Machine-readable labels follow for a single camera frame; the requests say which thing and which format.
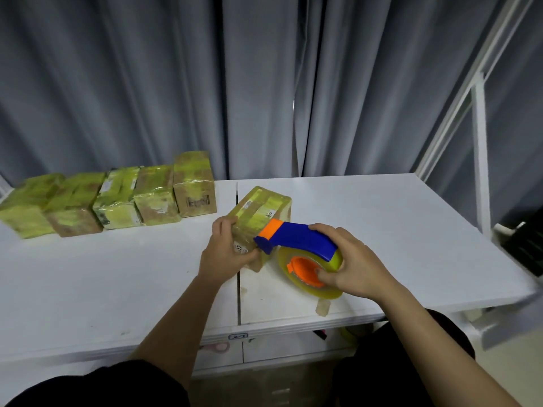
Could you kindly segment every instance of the roll of packing tape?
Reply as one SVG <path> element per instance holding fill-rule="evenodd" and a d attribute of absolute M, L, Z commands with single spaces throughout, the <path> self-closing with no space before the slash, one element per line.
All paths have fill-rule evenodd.
<path fill-rule="evenodd" d="M 316 270 L 321 268 L 328 272 L 336 272 L 343 258 L 325 261 L 308 251 L 281 246 L 277 252 L 277 261 L 290 281 L 303 291 L 327 300 L 341 296 L 341 290 L 329 287 L 318 279 Z"/>

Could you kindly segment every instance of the yellow-green tape wrapped box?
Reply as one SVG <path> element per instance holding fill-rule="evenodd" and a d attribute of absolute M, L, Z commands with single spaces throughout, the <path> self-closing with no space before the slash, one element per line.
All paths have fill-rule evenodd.
<path fill-rule="evenodd" d="M 175 157 L 173 190 L 182 217 L 217 212 L 207 151 L 187 151 Z"/>
<path fill-rule="evenodd" d="M 27 178 L 0 204 L 0 220 L 21 238 L 54 233 L 44 207 L 63 180 L 64 176 L 58 173 Z"/>
<path fill-rule="evenodd" d="M 44 213 L 60 237 L 101 233 L 102 225 L 92 211 L 105 179 L 103 172 L 82 172 L 64 180 Z"/>
<path fill-rule="evenodd" d="M 134 189 L 134 201 L 146 226 L 178 222 L 181 216 L 173 195 L 173 167 L 143 167 Z"/>
<path fill-rule="evenodd" d="M 133 200 L 139 167 L 112 169 L 100 188 L 92 209 L 104 228 L 137 227 L 141 217 Z"/>
<path fill-rule="evenodd" d="M 237 222 L 232 226 L 234 246 L 240 253 L 246 253 L 256 248 L 254 238 L 262 231 L 272 218 L 290 221 L 292 198 L 256 186 L 228 213 L 228 217 L 237 216 Z M 269 259 L 266 253 L 249 264 L 249 268 L 260 271 Z"/>

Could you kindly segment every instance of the forearm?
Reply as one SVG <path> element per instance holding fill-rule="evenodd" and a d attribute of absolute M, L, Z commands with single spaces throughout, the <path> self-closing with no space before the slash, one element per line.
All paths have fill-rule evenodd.
<path fill-rule="evenodd" d="M 378 304 L 437 406 L 519 406 L 403 285 L 391 282 Z"/>
<path fill-rule="evenodd" d="M 148 361 L 187 389 L 207 316 L 219 288 L 220 285 L 197 276 L 130 358 Z"/>

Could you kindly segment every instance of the person's right hand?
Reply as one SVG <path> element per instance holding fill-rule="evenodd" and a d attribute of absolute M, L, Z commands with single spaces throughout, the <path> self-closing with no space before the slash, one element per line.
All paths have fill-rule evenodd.
<path fill-rule="evenodd" d="M 344 228 L 320 223 L 309 228 L 327 235 L 343 255 L 343 264 L 336 273 L 318 270 L 317 275 L 323 283 L 377 302 L 398 284 L 377 255 Z"/>

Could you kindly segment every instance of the gray curtain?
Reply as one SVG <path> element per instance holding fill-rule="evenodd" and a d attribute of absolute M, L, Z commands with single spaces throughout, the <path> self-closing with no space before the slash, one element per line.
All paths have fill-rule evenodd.
<path fill-rule="evenodd" d="M 197 149 L 218 179 L 412 171 L 500 2 L 0 0 L 0 174 L 17 185 Z M 536 33 L 515 38 L 535 45 Z M 497 68 L 487 95 L 523 92 L 523 77 Z M 491 136 L 529 127 L 519 115 L 506 131 L 499 117 L 511 106 L 492 105 L 489 132 L 503 132 Z M 438 165 L 431 177 L 453 205 L 472 202 L 457 174 L 469 145 L 451 143 L 462 162 L 449 157 L 454 171 Z M 526 200 L 540 195 L 536 167 L 516 160 L 492 168 L 507 199 L 495 217 L 524 202 L 507 190 L 519 174 Z"/>
<path fill-rule="evenodd" d="M 543 0 L 534 0 L 485 83 L 492 223 L 514 226 L 543 206 Z M 471 112 L 428 184 L 477 221 Z"/>

